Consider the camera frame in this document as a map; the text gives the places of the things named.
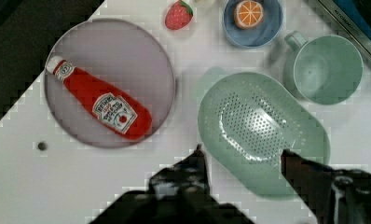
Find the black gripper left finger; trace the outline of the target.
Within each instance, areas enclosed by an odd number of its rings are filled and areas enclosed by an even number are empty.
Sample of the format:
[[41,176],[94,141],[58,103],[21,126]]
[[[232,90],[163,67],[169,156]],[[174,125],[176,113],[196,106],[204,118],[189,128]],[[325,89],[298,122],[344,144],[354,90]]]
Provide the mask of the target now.
[[202,145],[186,158],[158,171],[148,181],[148,192],[159,200],[178,194],[181,188],[201,188],[210,193],[208,169]]

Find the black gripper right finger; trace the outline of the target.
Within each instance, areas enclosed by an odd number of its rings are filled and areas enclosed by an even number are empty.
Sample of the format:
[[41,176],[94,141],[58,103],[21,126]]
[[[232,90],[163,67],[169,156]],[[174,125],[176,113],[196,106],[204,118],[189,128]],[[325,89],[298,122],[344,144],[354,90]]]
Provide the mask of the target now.
[[334,169],[285,149],[282,175],[318,224],[371,224],[371,173]]

